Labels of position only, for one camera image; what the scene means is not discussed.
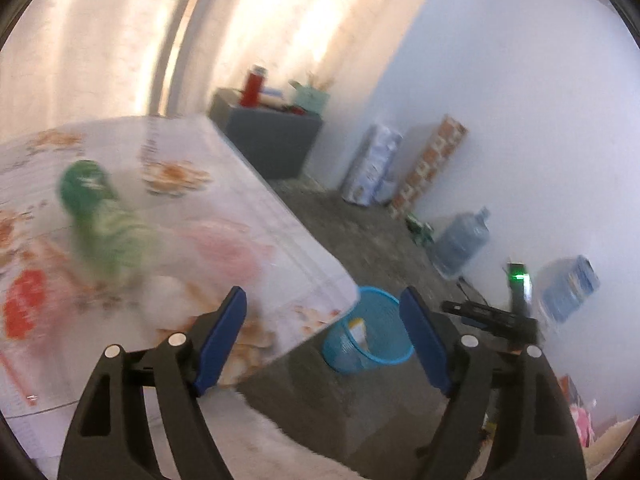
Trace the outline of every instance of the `floor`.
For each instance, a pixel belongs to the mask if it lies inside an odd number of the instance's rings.
[[[349,205],[334,193],[275,186],[311,234],[359,285],[398,295],[413,285],[425,302],[461,300],[444,282],[402,222],[379,206]],[[430,442],[445,408],[414,356],[408,362],[342,376],[319,352],[324,334],[246,380],[249,404],[291,438],[370,480],[411,478],[415,449]]]

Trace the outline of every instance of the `green plastic bottle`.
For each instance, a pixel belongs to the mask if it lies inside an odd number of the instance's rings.
[[[67,168],[59,193],[74,218],[81,253],[99,279],[125,285],[148,266],[158,236],[122,203],[96,162],[79,160]]]

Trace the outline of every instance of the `red bottle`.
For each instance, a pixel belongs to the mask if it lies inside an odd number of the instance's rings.
[[[240,99],[240,106],[247,108],[255,108],[258,105],[258,96],[262,85],[267,77],[267,69],[258,65],[254,65],[246,78],[244,84],[244,90],[242,91],[242,98]]]

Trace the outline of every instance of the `trash can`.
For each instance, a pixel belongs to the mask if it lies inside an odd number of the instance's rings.
[[[353,374],[405,362],[414,352],[398,311],[399,301],[373,286],[360,288],[360,301],[330,330],[322,346],[327,364]]]

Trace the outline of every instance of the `floral tablecloth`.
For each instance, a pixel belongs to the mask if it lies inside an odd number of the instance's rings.
[[[89,278],[57,192],[65,169],[83,159],[105,168],[123,203],[150,226],[171,230],[185,222],[213,222],[262,255],[260,279],[248,289],[250,318],[223,383],[233,384],[286,354],[357,300],[357,287],[341,264],[205,116],[68,124],[4,144],[0,409],[32,458],[60,454],[76,402],[106,346],[118,343],[127,351],[155,346],[171,330],[188,325],[194,311],[215,309],[226,293],[224,286],[200,290],[190,282],[189,263],[182,261],[183,274],[162,286],[180,288],[170,296],[193,307],[182,318],[177,307],[175,316],[158,321],[141,307],[140,287],[134,294]],[[33,287],[47,273],[65,283],[62,298],[72,298],[72,304],[33,345],[25,336],[34,328],[26,309],[46,311],[45,296]]]

